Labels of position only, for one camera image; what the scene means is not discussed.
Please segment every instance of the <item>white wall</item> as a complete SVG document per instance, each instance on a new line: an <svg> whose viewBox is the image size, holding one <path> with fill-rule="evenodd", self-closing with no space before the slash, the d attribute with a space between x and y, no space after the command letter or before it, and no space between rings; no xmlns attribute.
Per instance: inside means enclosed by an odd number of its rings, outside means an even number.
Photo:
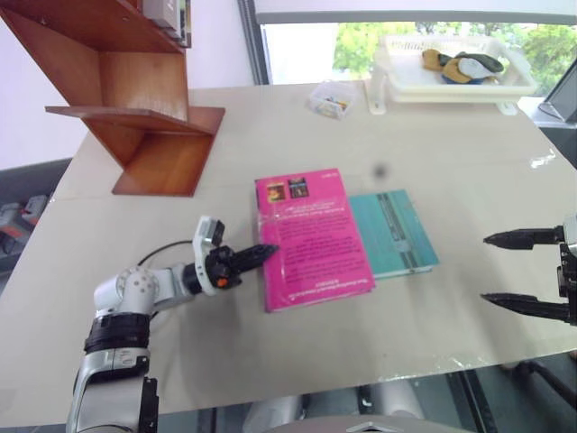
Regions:
<svg viewBox="0 0 577 433"><path fill-rule="evenodd" d="M188 86L251 86L236 0L192 0L192 25ZM76 118L44 111L66 102L2 20L0 53L0 170L72 157L86 127Z"/></svg>
<svg viewBox="0 0 577 433"><path fill-rule="evenodd" d="M189 88L252 86L251 63L236 0L191 0Z"/></svg>
<svg viewBox="0 0 577 433"><path fill-rule="evenodd" d="M2 20L0 52L0 170L72 156L86 127L44 111L66 102Z"/></svg>

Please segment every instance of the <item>small plastic box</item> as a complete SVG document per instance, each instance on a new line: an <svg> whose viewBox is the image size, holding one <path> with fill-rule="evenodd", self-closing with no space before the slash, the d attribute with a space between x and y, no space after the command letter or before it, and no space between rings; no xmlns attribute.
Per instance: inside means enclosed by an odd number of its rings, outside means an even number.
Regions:
<svg viewBox="0 0 577 433"><path fill-rule="evenodd" d="M313 90L308 97L308 106L320 115L341 120L351 110L355 97L353 85L330 81Z"/></svg>

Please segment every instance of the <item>teal book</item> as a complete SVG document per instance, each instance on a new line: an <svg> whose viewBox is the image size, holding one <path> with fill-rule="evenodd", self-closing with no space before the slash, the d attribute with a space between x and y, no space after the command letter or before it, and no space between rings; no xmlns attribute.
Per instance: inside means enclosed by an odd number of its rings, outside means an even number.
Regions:
<svg viewBox="0 0 577 433"><path fill-rule="evenodd" d="M349 201L375 278L426 272L439 263L404 189Z"/></svg>

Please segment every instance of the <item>metal robot arm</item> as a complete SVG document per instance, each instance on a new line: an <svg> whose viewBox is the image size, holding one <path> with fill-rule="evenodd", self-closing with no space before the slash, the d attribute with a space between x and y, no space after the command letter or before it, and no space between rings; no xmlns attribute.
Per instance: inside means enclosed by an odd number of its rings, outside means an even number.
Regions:
<svg viewBox="0 0 577 433"><path fill-rule="evenodd" d="M98 286L67 433L156 432L157 381L146 377L152 314L240 284L242 272L261 266L277 250L255 245L235 253L220 246L223 232L223 223L203 216L192 242L194 263L158 270L135 266Z"/></svg>

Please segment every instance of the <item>pink book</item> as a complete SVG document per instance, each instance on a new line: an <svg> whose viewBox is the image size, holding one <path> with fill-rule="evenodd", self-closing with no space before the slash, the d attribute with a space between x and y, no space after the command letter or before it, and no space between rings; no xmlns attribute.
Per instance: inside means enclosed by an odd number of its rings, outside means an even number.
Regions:
<svg viewBox="0 0 577 433"><path fill-rule="evenodd" d="M267 311L371 291L375 282L339 170L256 180Z"/></svg>

